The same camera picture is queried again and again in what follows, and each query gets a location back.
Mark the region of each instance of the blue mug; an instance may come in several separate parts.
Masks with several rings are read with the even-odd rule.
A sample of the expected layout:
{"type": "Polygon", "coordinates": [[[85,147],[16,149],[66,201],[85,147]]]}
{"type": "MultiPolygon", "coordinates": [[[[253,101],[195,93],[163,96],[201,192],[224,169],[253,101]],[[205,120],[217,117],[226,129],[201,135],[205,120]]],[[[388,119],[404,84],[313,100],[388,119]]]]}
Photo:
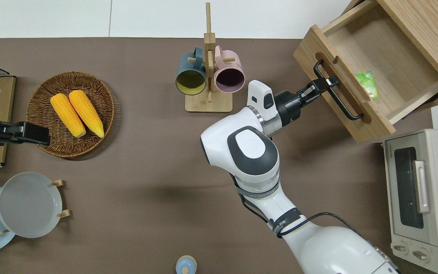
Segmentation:
{"type": "Polygon", "coordinates": [[[205,67],[202,63],[203,49],[196,47],[180,58],[175,85],[185,95],[197,95],[205,89],[205,67]]]}

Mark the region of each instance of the black cable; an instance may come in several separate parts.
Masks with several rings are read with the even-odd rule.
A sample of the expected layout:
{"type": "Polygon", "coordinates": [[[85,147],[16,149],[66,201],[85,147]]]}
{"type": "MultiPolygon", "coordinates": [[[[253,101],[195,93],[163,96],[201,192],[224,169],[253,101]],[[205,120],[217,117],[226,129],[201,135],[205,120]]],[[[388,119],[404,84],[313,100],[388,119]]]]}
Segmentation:
{"type": "Polygon", "coordinates": [[[358,234],[359,236],[361,236],[361,235],[356,231],[356,229],[354,229],[354,227],[352,227],[351,225],[349,225],[349,224],[348,224],[346,221],[344,221],[341,217],[335,215],[334,213],[330,213],[330,212],[322,212],[322,213],[317,213],[316,215],[313,215],[313,216],[307,218],[307,220],[305,220],[305,221],[299,223],[298,225],[294,226],[293,228],[291,228],[291,229],[289,229],[289,230],[287,230],[287,231],[285,231],[285,232],[280,232],[280,233],[277,235],[277,237],[278,237],[278,238],[282,238],[283,236],[287,235],[288,233],[290,233],[290,232],[292,232],[292,231],[298,229],[299,227],[303,226],[304,224],[310,222],[311,220],[314,220],[315,218],[320,217],[320,216],[323,216],[323,215],[329,215],[329,216],[332,216],[332,217],[336,218],[337,220],[341,221],[344,225],[346,225],[346,227],[348,227],[348,228],[351,229],[353,232],[355,232],[356,234],[358,234]]]}
{"type": "Polygon", "coordinates": [[[268,220],[267,220],[265,217],[261,216],[258,212],[252,210],[249,206],[246,205],[246,203],[245,203],[245,201],[244,201],[244,196],[243,196],[243,195],[240,194],[240,197],[241,197],[241,203],[243,203],[243,206],[244,206],[247,210],[251,211],[254,215],[258,216],[258,217],[259,217],[260,219],[262,219],[264,222],[266,222],[266,223],[268,222],[268,220]]]}

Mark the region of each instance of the green packet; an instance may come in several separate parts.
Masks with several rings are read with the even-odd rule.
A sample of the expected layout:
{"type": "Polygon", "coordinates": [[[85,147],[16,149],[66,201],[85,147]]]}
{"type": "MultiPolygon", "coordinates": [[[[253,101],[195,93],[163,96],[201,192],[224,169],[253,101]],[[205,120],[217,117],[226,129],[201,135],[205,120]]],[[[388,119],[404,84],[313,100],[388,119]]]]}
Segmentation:
{"type": "Polygon", "coordinates": [[[358,78],[359,83],[361,83],[361,85],[365,88],[368,94],[370,94],[370,97],[373,99],[378,99],[378,90],[376,89],[374,77],[371,71],[356,73],[355,75],[356,78],[358,78]]]}

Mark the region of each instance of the brown tabletop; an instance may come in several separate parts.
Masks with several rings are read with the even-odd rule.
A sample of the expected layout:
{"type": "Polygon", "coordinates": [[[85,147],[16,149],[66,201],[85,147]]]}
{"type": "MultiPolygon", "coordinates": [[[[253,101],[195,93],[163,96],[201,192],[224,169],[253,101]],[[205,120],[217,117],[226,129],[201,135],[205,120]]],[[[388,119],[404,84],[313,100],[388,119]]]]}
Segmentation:
{"type": "MultiPolygon", "coordinates": [[[[172,274],[186,254],[196,258],[198,273],[301,272],[287,245],[242,207],[229,174],[205,160],[200,133],[227,114],[188,113],[174,84],[179,57],[202,42],[0,39],[0,67],[17,76],[12,121],[25,119],[40,83],[64,71],[99,77],[117,106],[109,136],[87,156],[66,160],[31,144],[8,147],[0,186],[26,171],[64,179],[64,208],[72,216],[41,238],[15,236],[0,250],[0,273],[172,274]]],[[[238,53],[248,82],[260,80],[275,93],[309,82],[292,57],[299,40],[217,44],[238,53]]],[[[232,113],[245,107],[246,86],[233,95],[232,113]]],[[[398,134],[431,128],[430,111],[395,126],[398,134]]],[[[273,141],[283,189],[305,215],[336,213],[391,254],[379,144],[356,144],[323,99],[302,109],[273,141]]],[[[315,223],[342,225],[329,217],[315,223]]]]}

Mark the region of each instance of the oven window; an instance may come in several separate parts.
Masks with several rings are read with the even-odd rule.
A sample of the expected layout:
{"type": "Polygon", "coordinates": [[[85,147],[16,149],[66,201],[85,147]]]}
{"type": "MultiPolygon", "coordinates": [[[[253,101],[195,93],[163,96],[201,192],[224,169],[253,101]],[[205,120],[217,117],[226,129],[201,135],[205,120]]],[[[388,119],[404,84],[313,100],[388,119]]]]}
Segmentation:
{"type": "Polygon", "coordinates": [[[406,226],[424,228],[422,214],[417,211],[415,196],[415,170],[413,161],[417,160],[414,147],[395,150],[395,167],[398,184],[398,204],[400,205],[400,220],[406,226]]]}

